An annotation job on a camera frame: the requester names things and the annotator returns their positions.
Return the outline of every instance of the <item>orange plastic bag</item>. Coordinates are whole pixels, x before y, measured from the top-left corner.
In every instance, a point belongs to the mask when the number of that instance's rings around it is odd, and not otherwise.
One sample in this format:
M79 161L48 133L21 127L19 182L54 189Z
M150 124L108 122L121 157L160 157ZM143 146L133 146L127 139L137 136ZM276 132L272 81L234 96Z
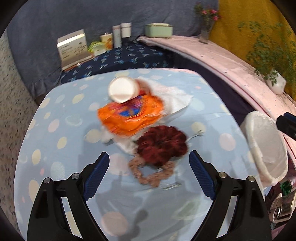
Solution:
M163 109L160 98L143 95L122 104L111 102L98 109L97 115L111 133L130 137L161 119Z

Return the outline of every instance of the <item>white cylindrical container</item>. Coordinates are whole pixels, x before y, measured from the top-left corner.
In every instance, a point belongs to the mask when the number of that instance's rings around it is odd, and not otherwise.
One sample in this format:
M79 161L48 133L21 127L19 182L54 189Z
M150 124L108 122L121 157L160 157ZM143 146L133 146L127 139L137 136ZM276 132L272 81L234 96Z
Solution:
M138 82L127 76L119 76L113 79L108 86L108 95L111 100L122 104L140 94Z
M113 30L113 45L114 48L121 47L121 34L120 34L120 25L116 25L112 27Z
M131 23L121 23L121 37L122 37L122 44L124 46L128 46L131 37Z
M106 50L113 49L113 36L110 33L101 35L101 42L105 44Z

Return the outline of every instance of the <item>white paper cup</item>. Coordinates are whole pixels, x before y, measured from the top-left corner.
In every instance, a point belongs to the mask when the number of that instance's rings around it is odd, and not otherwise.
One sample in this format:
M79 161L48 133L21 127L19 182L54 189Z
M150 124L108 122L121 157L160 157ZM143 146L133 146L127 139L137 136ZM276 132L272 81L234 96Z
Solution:
M108 95L111 100L122 104L140 94L140 86L136 80L127 76L113 79L108 86Z

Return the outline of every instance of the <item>red scrunchie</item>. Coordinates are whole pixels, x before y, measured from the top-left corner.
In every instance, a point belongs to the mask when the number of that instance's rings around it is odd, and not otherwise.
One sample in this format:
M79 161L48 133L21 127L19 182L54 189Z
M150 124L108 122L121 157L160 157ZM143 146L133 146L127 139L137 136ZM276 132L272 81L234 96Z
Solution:
M138 154L155 166L163 166L172 157L180 157L187 152L186 136L173 126L156 126L138 140Z

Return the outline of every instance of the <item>metal screw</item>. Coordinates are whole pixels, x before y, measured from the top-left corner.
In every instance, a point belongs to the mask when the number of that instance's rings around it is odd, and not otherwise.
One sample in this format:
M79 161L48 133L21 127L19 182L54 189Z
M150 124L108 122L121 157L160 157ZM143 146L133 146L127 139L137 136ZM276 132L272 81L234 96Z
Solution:
M74 174L72 174L71 177L72 177L72 179L76 180L79 178L79 173L74 173Z
M274 212L274 220L278 220L281 215L281 207L277 207Z
M219 172L219 177L226 178L227 174L225 172Z
M255 177L253 177L253 176L249 176L249 177L248 177L248 180L249 180L250 182L254 182L254 181L255 181Z
M49 177L45 178L43 182L44 182L45 184L49 183L49 182L50 182L50 178L49 178Z

